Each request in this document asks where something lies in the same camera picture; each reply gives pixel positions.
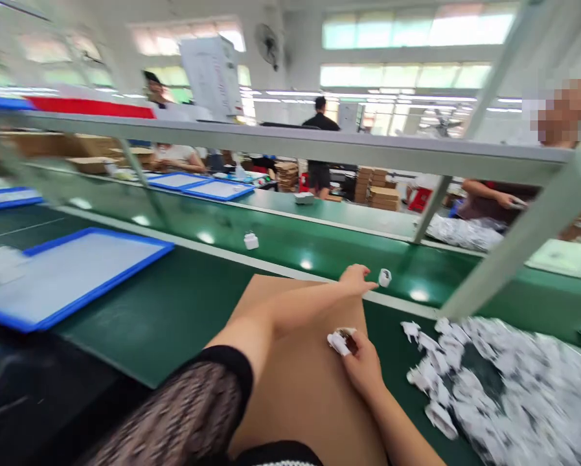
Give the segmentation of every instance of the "hand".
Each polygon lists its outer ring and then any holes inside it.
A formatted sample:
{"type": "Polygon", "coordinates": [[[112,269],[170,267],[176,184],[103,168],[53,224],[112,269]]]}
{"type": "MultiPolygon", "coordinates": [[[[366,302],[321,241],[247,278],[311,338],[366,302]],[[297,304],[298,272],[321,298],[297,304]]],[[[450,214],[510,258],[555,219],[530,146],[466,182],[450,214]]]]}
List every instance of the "hand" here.
{"type": "Polygon", "coordinates": [[[369,273],[370,269],[365,265],[349,265],[340,277],[340,284],[350,296],[361,296],[379,286],[377,283],[365,281],[369,273]]]}
{"type": "Polygon", "coordinates": [[[495,200],[498,204],[500,204],[503,208],[510,209],[512,208],[513,204],[517,203],[517,197],[513,196],[512,194],[506,194],[503,192],[496,192],[495,200]]]}
{"type": "Polygon", "coordinates": [[[372,342],[359,330],[352,334],[357,352],[342,358],[348,378],[355,390],[365,399],[378,396],[385,388],[381,375],[381,362],[372,342]]]}

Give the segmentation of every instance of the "metal shelf rail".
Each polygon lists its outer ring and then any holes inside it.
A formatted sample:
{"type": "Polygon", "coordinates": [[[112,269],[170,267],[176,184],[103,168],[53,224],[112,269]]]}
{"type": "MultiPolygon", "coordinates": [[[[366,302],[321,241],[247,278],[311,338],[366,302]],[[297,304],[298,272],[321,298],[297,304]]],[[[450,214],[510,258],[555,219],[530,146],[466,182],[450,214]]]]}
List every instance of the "metal shelf rail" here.
{"type": "MultiPolygon", "coordinates": [[[[0,111],[0,125],[4,124],[114,137],[122,141],[125,149],[128,149],[126,139],[143,139],[544,186],[542,194],[510,229],[504,241],[474,269],[439,311],[448,317],[468,316],[478,311],[547,239],[554,238],[581,212],[581,149],[42,112],[0,111]]],[[[137,158],[129,150],[124,152],[133,169],[141,174],[137,158]]],[[[17,172],[33,183],[33,174],[28,167],[25,169],[23,160],[1,142],[0,158],[9,168],[16,166],[17,172]]],[[[142,185],[155,189],[145,182],[142,185]]]]}

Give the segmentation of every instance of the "black hair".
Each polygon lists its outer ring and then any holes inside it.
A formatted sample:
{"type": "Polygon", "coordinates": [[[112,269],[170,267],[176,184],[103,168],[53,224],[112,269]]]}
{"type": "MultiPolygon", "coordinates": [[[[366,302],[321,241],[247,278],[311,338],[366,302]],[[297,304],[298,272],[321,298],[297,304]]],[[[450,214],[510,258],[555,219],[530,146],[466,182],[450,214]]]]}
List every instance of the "black hair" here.
{"type": "Polygon", "coordinates": [[[146,80],[148,81],[152,81],[155,82],[157,84],[163,85],[163,83],[161,82],[161,80],[158,78],[158,76],[156,76],[156,74],[154,74],[152,71],[144,71],[143,72],[143,76],[146,78],[146,80]]]}
{"type": "Polygon", "coordinates": [[[325,99],[323,96],[317,97],[315,104],[316,110],[324,110],[325,105],[327,104],[327,99],[325,99]]]}

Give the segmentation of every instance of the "cardboard sheet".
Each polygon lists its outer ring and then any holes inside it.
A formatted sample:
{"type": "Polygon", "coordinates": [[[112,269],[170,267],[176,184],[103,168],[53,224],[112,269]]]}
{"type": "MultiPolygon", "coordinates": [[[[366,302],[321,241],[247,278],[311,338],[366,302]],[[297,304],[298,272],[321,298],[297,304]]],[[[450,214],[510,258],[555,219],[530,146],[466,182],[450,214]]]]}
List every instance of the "cardboard sheet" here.
{"type": "MultiPolygon", "coordinates": [[[[231,319],[283,291],[319,284],[254,275],[231,319]]],[[[360,298],[340,302],[274,343],[230,444],[232,457],[263,443],[297,440],[325,465],[387,465],[378,427],[348,381],[341,357],[327,344],[327,334],[337,327],[366,332],[360,298]]]]}

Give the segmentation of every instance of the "worker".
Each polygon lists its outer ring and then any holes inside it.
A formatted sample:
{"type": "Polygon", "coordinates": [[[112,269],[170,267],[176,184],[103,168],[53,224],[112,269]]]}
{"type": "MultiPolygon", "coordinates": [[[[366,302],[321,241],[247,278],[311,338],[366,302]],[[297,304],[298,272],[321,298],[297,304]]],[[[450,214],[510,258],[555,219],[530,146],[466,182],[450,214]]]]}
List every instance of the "worker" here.
{"type": "MultiPolygon", "coordinates": [[[[307,445],[291,439],[247,450],[235,462],[228,459],[227,448],[273,340],[309,324],[334,304],[377,288],[365,281],[369,272],[363,265],[351,265],[339,282],[286,291],[230,320],[104,442],[90,464],[322,465],[307,445]]],[[[445,466],[386,389],[372,343],[359,331],[353,339],[358,350],[340,364],[372,412],[391,463],[445,466]]],[[[336,430],[330,435],[335,443],[336,430]]]]}
{"type": "MultiPolygon", "coordinates": [[[[325,116],[327,100],[320,96],[315,102],[316,115],[303,122],[303,126],[315,126],[325,131],[339,131],[340,127],[331,118],[325,116]]],[[[310,192],[320,199],[327,199],[331,187],[331,173],[327,162],[308,160],[308,177],[310,192]]]]}
{"type": "Polygon", "coordinates": [[[191,173],[205,173],[206,165],[201,161],[198,150],[191,146],[158,143],[155,145],[153,162],[156,170],[183,170],[191,173]]]}
{"type": "MultiPolygon", "coordinates": [[[[581,141],[581,80],[559,89],[532,121],[539,143],[547,148],[575,149],[581,141]]],[[[457,215],[465,220],[489,217],[509,227],[541,191],[538,186],[466,179],[468,194],[457,215]]]]}

